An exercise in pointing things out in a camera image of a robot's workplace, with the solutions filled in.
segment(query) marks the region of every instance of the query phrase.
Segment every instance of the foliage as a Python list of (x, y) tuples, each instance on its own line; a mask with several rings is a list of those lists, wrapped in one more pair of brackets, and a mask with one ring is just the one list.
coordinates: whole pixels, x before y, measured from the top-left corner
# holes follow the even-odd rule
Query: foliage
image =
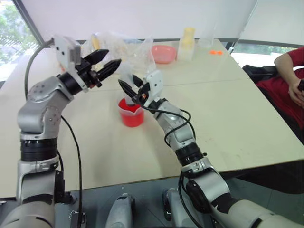
[(260, 44), (242, 44), (238, 43), (235, 45), (234, 53), (249, 53), (249, 54), (263, 54), (270, 55), (272, 52), (275, 53), (286, 53), (292, 51), (295, 48), (292, 47), (279, 47), (279, 46), (269, 46)]
[(21, 56), (38, 45), (15, 5), (5, 6), (0, 15), (0, 31), (0, 63), (8, 63), (13, 56)]

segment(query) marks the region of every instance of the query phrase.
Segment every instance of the cable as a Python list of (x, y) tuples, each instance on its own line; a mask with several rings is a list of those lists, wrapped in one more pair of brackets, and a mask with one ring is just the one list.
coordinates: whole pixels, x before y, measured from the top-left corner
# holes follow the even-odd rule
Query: cable
[[(28, 62), (27, 68), (26, 68), (26, 72), (25, 72), (25, 77), (24, 77), (24, 94), (25, 94), (25, 99), (26, 100), (28, 99), (28, 82), (29, 82), (28, 79), (29, 79), (30, 67), (31, 67), (35, 57), (39, 54), (39, 52), (42, 49), (46, 48), (47, 46), (52, 45), (53, 43), (54, 43), (53, 38), (50, 39), (49, 41), (45, 42), (34, 52), (34, 54), (29, 59), (29, 62)], [(67, 124), (68, 128), (70, 129), (71, 134), (72, 134), (73, 139), (74, 139), (74, 142), (75, 142), (75, 145), (76, 145), (76, 148), (77, 148), (78, 164), (79, 164), (79, 205), (78, 205), (78, 213), (79, 214), (78, 214), (77, 227), (80, 228), (81, 223), (82, 223), (82, 170), (81, 170), (80, 149), (79, 149), (79, 145), (78, 145), (77, 139), (75, 137), (75, 134), (73, 132), (73, 129), (72, 129), (71, 125), (68, 123), (68, 121), (63, 116), (61, 116), (61, 119)], [(57, 150), (57, 154), (59, 156), (59, 162), (60, 162), (61, 170), (63, 171), (64, 170), (63, 161), (62, 161), (61, 155), (60, 155), (58, 150)]]
[(77, 226), (80, 227), (81, 223), (82, 223), (82, 170), (81, 170), (81, 157), (80, 157), (80, 149), (79, 149), (79, 145), (77, 142), (77, 139), (75, 137), (75, 134), (73, 132), (73, 129), (71, 127), (71, 125), (68, 123), (68, 121), (61, 116), (61, 119), (67, 124), (68, 128), (71, 131), (71, 134), (73, 136), (76, 148), (77, 148), (77, 155), (78, 155), (78, 167), (79, 167), (79, 205), (78, 205), (78, 223)]
[(61, 155), (58, 150), (57, 150), (57, 154), (59, 156), (60, 169), (63, 172), (63, 161), (62, 161)]
[(28, 62), (28, 66), (27, 66), (27, 69), (25, 71), (25, 77), (24, 77), (24, 94), (25, 94), (25, 99), (27, 100), (28, 98), (28, 79), (29, 79), (29, 70), (30, 70), (30, 67), (32, 66), (32, 63), (35, 59), (35, 57), (39, 54), (39, 52), (41, 50), (43, 50), (44, 48), (46, 48), (47, 46), (50, 46), (54, 43), (54, 39), (50, 39), (49, 41), (43, 43), (40, 47), (38, 47), (38, 49), (34, 52), (34, 54), (31, 56), (31, 58), (29, 59), (29, 62)]
[(165, 114), (170, 114), (170, 115), (175, 115), (181, 119), (183, 119), (185, 122), (182, 123), (181, 125), (177, 126), (176, 128), (173, 128), (172, 130), (170, 130), (169, 132), (166, 133), (165, 137), (164, 137), (164, 141), (165, 143), (170, 147), (170, 144), (167, 142), (167, 137), (173, 133), (174, 131), (182, 128), (183, 126), (186, 126), (187, 124), (190, 125), (191, 127), (191, 130), (193, 132), (193, 137), (194, 139), (196, 138), (196, 135), (195, 135), (195, 131), (194, 131), (194, 128), (192, 126), (192, 124), (190, 123), (190, 120), (191, 120), (191, 114), (183, 109), (180, 109), (182, 112), (186, 113), (189, 117), (188, 119), (180, 114), (177, 114), (177, 113), (173, 113), (173, 112), (168, 112), (168, 111), (164, 111), (164, 110), (159, 110), (159, 109), (154, 109), (154, 108), (148, 108), (148, 107), (145, 107), (142, 105), (142, 103), (139, 101), (139, 98), (137, 98), (137, 103), (140, 105), (141, 108), (145, 109), (145, 110), (148, 110), (148, 111), (151, 111), (151, 112), (157, 112), (157, 113), (165, 113)]
[(190, 211), (188, 210), (184, 198), (181, 194), (181, 183), (183, 185), (183, 189), (184, 187), (184, 175), (182, 174), (182, 172), (180, 172), (180, 178), (179, 178), (179, 187), (178, 187), (178, 192), (179, 192), (179, 196), (180, 196), (180, 200), (181, 200), (181, 204), (184, 207), (186, 213), (188, 214), (189, 218), (192, 220), (192, 222), (198, 227), (198, 228), (203, 228), (203, 226), (191, 215)]

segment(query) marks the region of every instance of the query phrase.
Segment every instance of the robotic arm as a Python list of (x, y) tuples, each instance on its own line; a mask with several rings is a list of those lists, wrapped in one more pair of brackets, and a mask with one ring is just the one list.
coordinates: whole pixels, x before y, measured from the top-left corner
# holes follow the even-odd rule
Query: robotic arm
[(138, 93), (122, 80), (119, 84), (135, 103), (154, 114), (164, 130), (167, 144), (175, 151), (183, 176), (188, 178), (187, 194), (197, 211), (210, 214), (226, 228), (303, 228), (251, 201), (231, 196), (229, 187), (205, 156), (207, 154), (201, 153), (181, 110), (159, 97), (163, 85), (159, 70), (145, 76), (143, 81), (136, 76), (133, 80), (139, 87)]
[(54, 38), (56, 55), (66, 72), (34, 85), (18, 113), (21, 159), (18, 162), (17, 201), (20, 204), (3, 221), (4, 228), (53, 228), (54, 204), (63, 201), (64, 179), (58, 166), (57, 136), (60, 117), (74, 95), (109, 77), (121, 60), (112, 60), (96, 72), (108, 50), (81, 58), (80, 45), (68, 37)]

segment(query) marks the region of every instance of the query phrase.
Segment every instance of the yellow bottle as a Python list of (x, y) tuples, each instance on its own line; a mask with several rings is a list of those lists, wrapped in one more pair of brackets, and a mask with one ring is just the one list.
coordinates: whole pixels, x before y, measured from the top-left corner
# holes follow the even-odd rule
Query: yellow bottle
[(180, 39), (177, 60), (191, 61), (194, 53), (195, 28), (186, 27), (184, 36)]

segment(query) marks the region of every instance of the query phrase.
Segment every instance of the transparent plastic bag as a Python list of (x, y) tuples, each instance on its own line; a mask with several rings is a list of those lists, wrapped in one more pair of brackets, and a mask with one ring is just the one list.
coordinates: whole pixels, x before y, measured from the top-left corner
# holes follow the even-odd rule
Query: transparent plastic bag
[(81, 53), (84, 57), (96, 49), (108, 49), (109, 53), (101, 61), (101, 66), (110, 60), (120, 58), (122, 62), (130, 64), (133, 74), (143, 76), (156, 68), (151, 52), (152, 46), (152, 37), (140, 41), (114, 32), (103, 32), (92, 34), (82, 45)]

